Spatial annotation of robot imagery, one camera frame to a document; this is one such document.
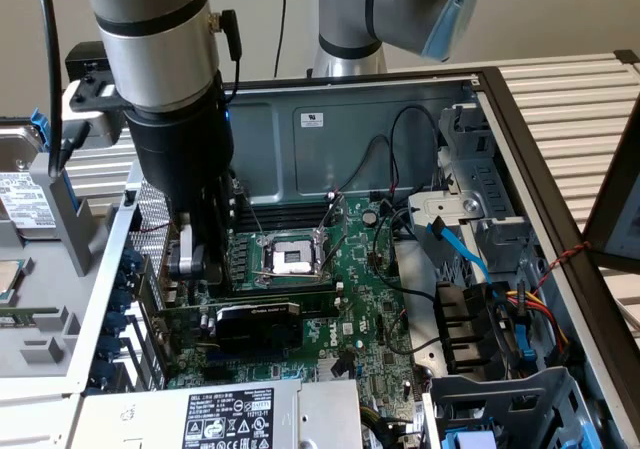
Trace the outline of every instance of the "warning label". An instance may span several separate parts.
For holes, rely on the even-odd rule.
[[[273,389],[189,396],[183,449],[272,449]]]
[[[42,188],[25,172],[0,172],[0,200],[18,229],[56,227]]]

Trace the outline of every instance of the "black wire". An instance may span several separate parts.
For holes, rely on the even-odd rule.
[[[384,338],[387,344],[387,348],[394,354],[398,354],[399,356],[410,356],[411,354],[415,354],[416,352],[421,351],[422,349],[425,349],[429,347],[431,344],[438,342],[440,340],[439,337],[434,337],[433,339],[429,339],[427,342],[425,342],[421,346],[418,346],[414,349],[408,349],[408,350],[403,350],[403,349],[398,349],[397,347],[393,347],[391,345],[391,334],[393,334],[393,330],[398,325],[398,322],[400,322],[400,319],[402,319],[402,313],[400,313],[400,316],[398,316],[398,318],[391,323],[391,327],[389,328],[389,330],[385,331],[384,333]]]
[[[429,122],[431,123],[431,129],[432,129],[431,134],[433,135],[433,152],[434,152],[433,175],[431,177],[431,180],[433,181],[433,178],[435,177],[436,172],[438,172],[438,137],[436,136],[438,126],[436,125],[436,121],[434,120],[431,113],[427,110],[427,108],[425,108],[424,106],[420,106],[418,104],[411,104],[409,106],[405,106],[400,110],[400,112],[398,112],[398,114],[396,114],[396,118],[393,120],[393,124],[391,126],[391,133],[389,135],[389,170],[393,172],[393,161],[395,160],[395,154],[393,151],[393,136],[396,132],[396,126],[398,125],[398,121],[400,120],[400,117],[410,109],[415,109],[416,111],[422,112],[425,116],[427,116],[427,119],[429,119]],[[400,183],[400,174],[398,173],[397,166],[396,166],[395,181],[396,181],[395,185],[397,187],[397,185]]]
[[[233,90],[231,91],[231,95],[225,100],[225,103],[227,105],[231,104],[231,101],[233,101],[233,98],[236,97],[236,94],[238,93],[239,85],[240,85],[240,60],[238,59],[236,61],[236,76],[233,83]]]
[[[273,69],[273,78],[278,77],[278,66],[280,65],[280,53],[282,52],[282,39],[284,38],[284,22],[287,17],[287,0],[282,0],[282,18],[280,19],[280,38],[278,40],[278,51],[276,52],[276,64]]]
[[[411,294],[413,296],[424,297],[425,299],[430,300],[432,303],[435,303],[436,300],[431,294],[427,294],[426,292],[421,292],[421,291],[414,291],[413,289],[405,289],[404,287],[399,286],[398,284],[394,284],[393,282],[387,280],[380,273],[380,269],[378,268],[377,256],[376,256],[377,255],[376,245],[378,243],[378,237],[380,236],[380,230],[382,229],[382,226],[384,226],[384,223],[388,219],[388,217],[389,216],[386,215],[382,218],[382,220],[380,221],[380,224],[378,225],[378,228],[376,229],[376,233],[373,236],[373,272],[375,272],[376,276],[378,276],[378,278],[391,289],[401,292],[403,294]]]
[[[378,140],[381,140],[382,142],[384,142],[387,145],[387,147],[389,147],[389,148],[391,147],[389,145],[389,138],[387,136],[385,136],[384,134],[377,134],[377,135],[373,136],[371,138],[371,140],[369,141],[369,144],[367,145],[367,148],[364,151],[362,159],[360,159],[360,162],[358,163],[358,167],[356,167],[356,170],[353,171],[353,173],[349,176],[347,181],[340,186],[340,188],[338,189],[338,192],[342,192],[349,184],[351,184],[351,182],[355,179],[355,177],[360,173],[360,171],[362,170],[362,168],[366,164],[367,160],[369,159],[369,156],[371,154],[371,150],[373,149],[373,146],[375,145],[375,143]],[[391,184],[393,184],[393,174],[389,174],[389,177],[391,178]]]
[[[58,177],[62,146],[62,74],[60,69],[60,44],[53,0],[40,0],[44,16],[44,33],[49,64],[49,176]]]

